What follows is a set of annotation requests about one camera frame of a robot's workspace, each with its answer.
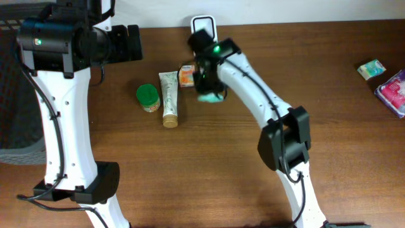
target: small orange package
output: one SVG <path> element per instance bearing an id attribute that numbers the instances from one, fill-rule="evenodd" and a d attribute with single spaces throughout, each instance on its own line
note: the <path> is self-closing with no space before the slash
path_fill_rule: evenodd
<path id="1" fill-rule="evenodd" d="M 183 66 L 180 69 L 180 73 L 178 74 L 178 82 L 180 87 L 193 87 L 194 86 L 194 79 L 192 77 L 192 73 L 194 72 L 195 68 L 192 65 Z"/>

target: green jar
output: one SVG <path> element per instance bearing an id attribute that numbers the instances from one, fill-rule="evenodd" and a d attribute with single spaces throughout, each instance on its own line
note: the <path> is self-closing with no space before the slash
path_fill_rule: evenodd
<path id="1" fill-rule="evenodd" d="M 151 84 L 141 85 L 137 90 L 137 98 L 141 107 L 147 112 L 154 112 L 160 107 L 158 91 Z"/>

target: pink package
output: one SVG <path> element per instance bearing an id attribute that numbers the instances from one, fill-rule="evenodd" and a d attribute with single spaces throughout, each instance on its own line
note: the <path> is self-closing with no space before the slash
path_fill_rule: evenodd
<path id="1" fill-rule="evenodd" d="M 374 93 L 399 118 L 405 117 L 405 70 L 378 86 Z"/>

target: cream tube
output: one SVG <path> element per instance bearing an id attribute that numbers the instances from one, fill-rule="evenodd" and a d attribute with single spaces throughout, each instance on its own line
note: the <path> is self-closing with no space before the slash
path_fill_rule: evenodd
<path id="1" fill-rule="evenodd" d="M 163 95 L 163 126 L 177 127 L 177 72 L 159 73 Z"/>

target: small box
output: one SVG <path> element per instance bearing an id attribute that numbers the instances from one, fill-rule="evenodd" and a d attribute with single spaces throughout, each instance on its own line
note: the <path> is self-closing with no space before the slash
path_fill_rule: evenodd
<path id="1" fill-rule="evenodd" d="M 385 67 L 378 60 L 373 60 L 360 66 L 357 69 L 357 71 L 361 74 L 361 76 L 363 76 L 365 80 L 378 76 L 384 73 L 384 71 L 386 70 L 387 69 L 385 69 Z"/>
<path id="2" fill-rule="evenodd" d="M 195 68 L 192 65 L 183 66 L 180 69 L 180 73 L 178 73 L 178 82 L 180 83 L 180 87 L 194 86 L 194 79 L 192 77 L 194 69 Z"/>

